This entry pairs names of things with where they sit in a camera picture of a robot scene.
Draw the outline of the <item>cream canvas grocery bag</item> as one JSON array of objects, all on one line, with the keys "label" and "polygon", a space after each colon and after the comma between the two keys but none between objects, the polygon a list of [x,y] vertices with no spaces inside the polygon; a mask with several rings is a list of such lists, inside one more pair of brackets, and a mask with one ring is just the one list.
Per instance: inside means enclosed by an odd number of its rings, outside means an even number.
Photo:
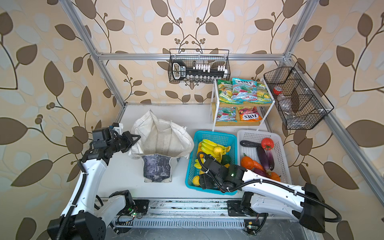
[{"label": "cream canvas grocery bag", "polygon": [[187,128],[159,119],[151,110],[136,120],[132,134],[141,138],[129,150],[133,159],[143,162],[145,183],[170,183],[181,158],[189,159],[194,141]]}]

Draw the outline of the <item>teal red snack bag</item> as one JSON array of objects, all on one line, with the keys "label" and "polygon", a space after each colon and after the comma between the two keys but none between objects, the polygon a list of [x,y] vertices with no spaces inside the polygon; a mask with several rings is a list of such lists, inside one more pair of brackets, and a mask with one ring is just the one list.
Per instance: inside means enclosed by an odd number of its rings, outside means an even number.
[{"label": "teal red snack bag", "polygon": [[252,80],[232,78],[232,100],[241,102],[256,102],[258,100],[258,83]]}]

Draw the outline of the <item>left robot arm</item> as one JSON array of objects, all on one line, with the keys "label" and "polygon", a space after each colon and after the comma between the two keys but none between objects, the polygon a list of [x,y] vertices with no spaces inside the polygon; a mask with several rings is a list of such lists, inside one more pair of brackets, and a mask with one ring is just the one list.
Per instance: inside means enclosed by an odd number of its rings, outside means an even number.
[{"label": "left robot arm", "polygon": [[128,152],[141,138],[123,130],[123,125],[99,128],[83,157],[77,161],[80,177],[74,192],[61,213],[49,222],[47,232],[52,240],[103,240],[106,229],[118,213],[135,214],[136,204],[130,191],[112,193],[108,201],[96,207],[97,193],[103,174],[115,153]]}]

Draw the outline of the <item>lower teal snack bag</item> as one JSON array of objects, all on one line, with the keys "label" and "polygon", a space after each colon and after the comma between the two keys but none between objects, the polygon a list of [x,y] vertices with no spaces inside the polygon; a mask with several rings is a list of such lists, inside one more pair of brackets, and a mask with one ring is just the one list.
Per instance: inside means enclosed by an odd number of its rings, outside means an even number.
[{"label": "lower teal snack bag", "polygon": [[236,122],[236,108],[219,108],[217,122]]}]

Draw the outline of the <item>orange Fox's candy bag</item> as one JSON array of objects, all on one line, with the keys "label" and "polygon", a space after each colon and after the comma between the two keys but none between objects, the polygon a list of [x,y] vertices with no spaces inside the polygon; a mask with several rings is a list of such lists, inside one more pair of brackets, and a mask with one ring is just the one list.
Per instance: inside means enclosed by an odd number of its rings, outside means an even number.
[{"label": "orange Fox's candy bag", "polygon": [[263,119],[256,107],[240,107],[238,112],[243,122],[260,122]]}]

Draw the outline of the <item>green snack bag right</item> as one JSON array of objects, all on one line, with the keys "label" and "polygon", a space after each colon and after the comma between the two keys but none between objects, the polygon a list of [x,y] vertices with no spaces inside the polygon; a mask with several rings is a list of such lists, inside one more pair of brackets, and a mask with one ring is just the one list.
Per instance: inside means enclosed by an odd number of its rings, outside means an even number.
[{"label": "green snack bag right", "polygon": [[267,87],[264,84],[257,84],[257,104],[269,104],[272,102]]}]

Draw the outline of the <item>green snack bag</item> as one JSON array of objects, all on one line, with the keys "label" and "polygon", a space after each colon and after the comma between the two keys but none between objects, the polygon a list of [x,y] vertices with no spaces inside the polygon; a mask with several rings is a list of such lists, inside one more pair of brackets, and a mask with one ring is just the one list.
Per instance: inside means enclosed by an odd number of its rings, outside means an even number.
[{"label": "green snack bag", "polygon": [[219,100],[227,104],[236,104],[236,101],[232,99],[233,85],[230,81],[218,80],[218,93]]},{"label": "green snack bag", "polygon": [[257,84],[257,104],[269,104],[272,102],[267,87],[264,84]]}]

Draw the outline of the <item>green snack bag left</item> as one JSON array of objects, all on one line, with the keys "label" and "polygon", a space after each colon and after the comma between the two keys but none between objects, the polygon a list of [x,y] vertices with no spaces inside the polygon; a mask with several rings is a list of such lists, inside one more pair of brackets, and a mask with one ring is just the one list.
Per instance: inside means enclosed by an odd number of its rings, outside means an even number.
[{"label": "green snack bag left", "polygon": [[218,80],[218,93],[219,100],[227,104],[236,104],[236,101],[232,99],[233,85],[230,81]]}]

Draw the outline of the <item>yellow round fruit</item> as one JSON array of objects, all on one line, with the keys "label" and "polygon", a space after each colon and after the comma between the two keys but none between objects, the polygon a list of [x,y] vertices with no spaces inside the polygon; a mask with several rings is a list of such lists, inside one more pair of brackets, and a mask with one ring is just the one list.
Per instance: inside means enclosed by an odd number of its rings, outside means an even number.
[{"label": "yellow round fruit", "polygon": [[200,184],[200,176],[195,176],[194,178],[193,178],[193,185],[195,186],[195,187],[200,187],[201,186],[201,184]]}]

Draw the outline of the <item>teal plastic basket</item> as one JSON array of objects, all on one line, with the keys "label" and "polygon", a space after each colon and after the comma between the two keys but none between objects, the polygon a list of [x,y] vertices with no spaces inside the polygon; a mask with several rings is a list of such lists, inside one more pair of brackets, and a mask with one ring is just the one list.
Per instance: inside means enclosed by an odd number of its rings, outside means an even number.
[{"label": "teal plastic basket", "polygon": [[194,144],[195,146],[190,154],[185,179],[187,188],[210,194],[223,195],[224,193],[217,187],[213,189],[202,189],[200,186],[194,184],[194,179],[202,173],[198,161],[198,153],[204,152],[210,154],[226,166],[239,165],[237,137],[226,133],[197,131],[194,135]]}]

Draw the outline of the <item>lower banana bunch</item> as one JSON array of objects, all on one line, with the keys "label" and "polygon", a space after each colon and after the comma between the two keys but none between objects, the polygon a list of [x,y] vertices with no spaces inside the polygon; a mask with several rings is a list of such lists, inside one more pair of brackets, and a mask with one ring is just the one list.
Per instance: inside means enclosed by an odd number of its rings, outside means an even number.
[{"label": "lower banana bunch", "polygon": [[200,164],[200,162],[198,160],[195,160],[195,164],[194,164],[195,168],[201,170],[202,169],[202,166]]}]

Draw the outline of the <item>banana bunch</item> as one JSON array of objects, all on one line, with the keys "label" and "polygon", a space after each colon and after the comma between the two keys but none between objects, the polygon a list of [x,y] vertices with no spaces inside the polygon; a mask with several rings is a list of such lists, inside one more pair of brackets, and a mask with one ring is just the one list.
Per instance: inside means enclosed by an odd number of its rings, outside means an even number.
[{"label": "banana bunch", "polygon": [[230,146],[225,147],[207,139],[203,139],[198,145],[198,152],[203,152],[207,155],[211,155],[219,161],[221,161],[222,157],[229,153],[230,150]]},{"label": "banana bunch", "polygon": [[195,164],[194,164],[195,168],[201,170],[202,169],[202,166],[200,164],[200,162],[198,160],[195,160]]}]

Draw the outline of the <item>white plastic basket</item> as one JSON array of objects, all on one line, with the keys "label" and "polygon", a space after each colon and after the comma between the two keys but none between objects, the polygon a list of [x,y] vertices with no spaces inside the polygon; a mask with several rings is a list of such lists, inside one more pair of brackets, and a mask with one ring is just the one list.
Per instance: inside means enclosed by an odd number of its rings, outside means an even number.
[{"label": "white plastic basket", "polygon": [[283,142],[281,137],[277,134],[256,130],[239,130],[237,133],[237,164],[241,164],[241,160],[245,155],[261,164],[257,148],[244,147],[241,145],[241,141],[261,144],[264,139],[270,139],[270,141],[273,142],[273,147],[270,150],[265,150],[267,155],[273,156],[274,169],[272,172],[280,177],[281,183],[292,184],[293,182],[288,168]]}]

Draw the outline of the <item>plastic bottle red cap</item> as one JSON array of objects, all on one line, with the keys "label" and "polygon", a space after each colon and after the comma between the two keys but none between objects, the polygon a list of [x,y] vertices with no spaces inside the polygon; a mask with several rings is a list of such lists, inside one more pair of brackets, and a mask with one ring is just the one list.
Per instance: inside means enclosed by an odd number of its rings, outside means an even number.
[{"label": "plastic bottle red cap", "polygon": [[283,94],[283,88],[281,88],[279,86],[275,86],[273,89],[273,93],[276,95],[276,99],[279,103],[281,110],[283,110],[283,111],[291,111],[292,110],[291,97]]}]

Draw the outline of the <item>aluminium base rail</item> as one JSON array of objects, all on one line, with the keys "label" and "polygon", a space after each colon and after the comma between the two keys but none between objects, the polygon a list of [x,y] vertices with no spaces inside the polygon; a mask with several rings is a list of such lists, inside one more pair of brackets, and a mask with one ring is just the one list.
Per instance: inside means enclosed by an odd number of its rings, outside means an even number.
[{"label": "aluminium base rail", "polygon": [[244,229],[260,224],[265,212],[240,212],[241,199],[136,199],[135,215],[115,217],[119,228]]}]

